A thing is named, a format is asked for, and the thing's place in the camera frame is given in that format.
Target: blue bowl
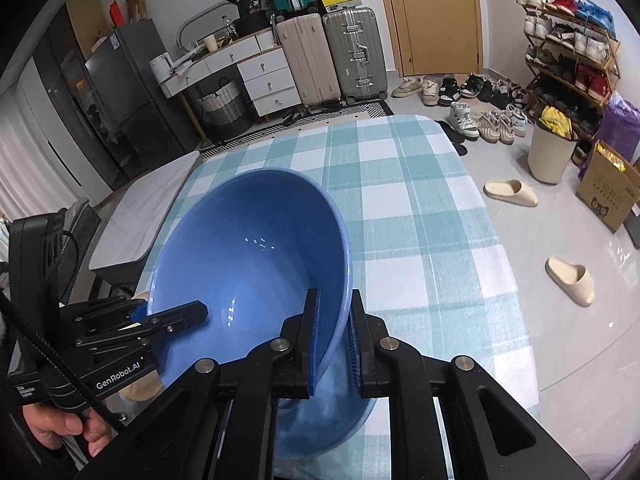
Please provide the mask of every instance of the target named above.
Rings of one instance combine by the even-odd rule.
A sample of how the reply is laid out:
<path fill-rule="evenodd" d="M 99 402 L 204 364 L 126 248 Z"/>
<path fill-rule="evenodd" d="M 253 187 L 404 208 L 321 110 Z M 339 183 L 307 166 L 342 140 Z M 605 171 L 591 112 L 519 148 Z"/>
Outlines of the blue bowl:
<path fill-rule="evenodd" d="M 342 336 L 352 283 L 344 220 L 313 180 L 290 170 L 262 169 L 223 182 L 182 218 L 158 259 L 148 315 L 194 300 L 209 309 L 202 326 L 172 338 L 161 351 L 162 382 L 172 383 L 203 357 L 220 363 L 245 357 L 279 336 L 284 319 L 302 313 L 307 289 L 317 288 L 318 396 L 282 410 L 276 455 L 303 457 L 331 449 L 353 433 L 371 404 L 342 383 L 349 367 Z M 330 368 L 338 347 L 340 359 Z M 345 396 L 354 397 L 350 417 L 344 413 Z M 292 442 L 301 431 L 309 437 L 304 447 Z"/>

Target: white suitcase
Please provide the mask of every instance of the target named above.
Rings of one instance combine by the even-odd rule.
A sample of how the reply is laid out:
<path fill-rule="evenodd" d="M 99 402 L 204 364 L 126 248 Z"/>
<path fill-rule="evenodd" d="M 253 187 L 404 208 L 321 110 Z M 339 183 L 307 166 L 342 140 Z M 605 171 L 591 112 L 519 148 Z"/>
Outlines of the white suitcase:
<path fill-rule="evenodd" d="M 291 18 L 276 26 L 300 100 L 306 107 L 340 99 L 335 73 L 320 14 Z"/>

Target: tile floor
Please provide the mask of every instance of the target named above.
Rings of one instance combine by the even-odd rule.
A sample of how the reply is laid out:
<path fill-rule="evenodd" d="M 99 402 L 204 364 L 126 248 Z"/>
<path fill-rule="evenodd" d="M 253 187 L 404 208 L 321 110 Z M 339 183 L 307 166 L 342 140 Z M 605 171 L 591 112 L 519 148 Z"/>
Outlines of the tile floor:
<path fill-rule="evenodd" d="M 389 93 L 400 79 L 389 81 Z M 491 105 L 467 101 L 473 110 Z M 395 114 L 445 119 L 448 108 L 425 107 L 419 95 L 389 98 Z M 486 203 L 520 290 L 540 390 L 540 422 L 592 479 L 606 477 L 640 440 L 640 252 L 624 227 L 612 234 L 575 196 L 577 168 L 562 182 L 529 173 L 533 126 L 513 146 L 465 142 L 462 162 Z M 519 178 L 538 194 L 536 208 L 487 198 L 487 180 Z M 582 263 L 596 283 L 589 308 L 574 304 L 545 272 L 548 257 Z"/>

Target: gray suitcase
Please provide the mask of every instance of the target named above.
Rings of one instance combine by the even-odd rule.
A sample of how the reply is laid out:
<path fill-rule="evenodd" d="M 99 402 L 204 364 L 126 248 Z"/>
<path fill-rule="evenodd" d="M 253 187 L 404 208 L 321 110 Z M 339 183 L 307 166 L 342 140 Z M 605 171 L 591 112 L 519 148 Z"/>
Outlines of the gray suitcase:
<path fill-rule="evenodd" d="M 300 100 L 306 107 L 340 99 L 340 85 L 320 14 L 291 18 L 276 25 Z"/>
<path fill-rule="evenodd" d="M 347 104 L 354 104 L 356 99 L 386 99 L 385 57 L 373 10 L 339 10 L 322 21 Z"/>

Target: red sneaker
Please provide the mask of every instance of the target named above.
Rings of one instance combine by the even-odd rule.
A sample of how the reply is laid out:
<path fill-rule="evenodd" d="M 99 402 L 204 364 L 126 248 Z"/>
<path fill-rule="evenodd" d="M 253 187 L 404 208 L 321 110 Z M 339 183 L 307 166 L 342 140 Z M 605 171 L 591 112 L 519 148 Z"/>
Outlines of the red sneaker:
<path fill-rule="evenodd" d="M 578 66 L 575 68 L 575 85 L 583 92 L 588 92 L 590 83 L 590 68 L 584 63 L 578 63 Z"/>
<path fill-rule="evenodd" d="M 589 95 L 601 103 L 609 96 L 609 81 L 603 72 L 591 69 Z"/>

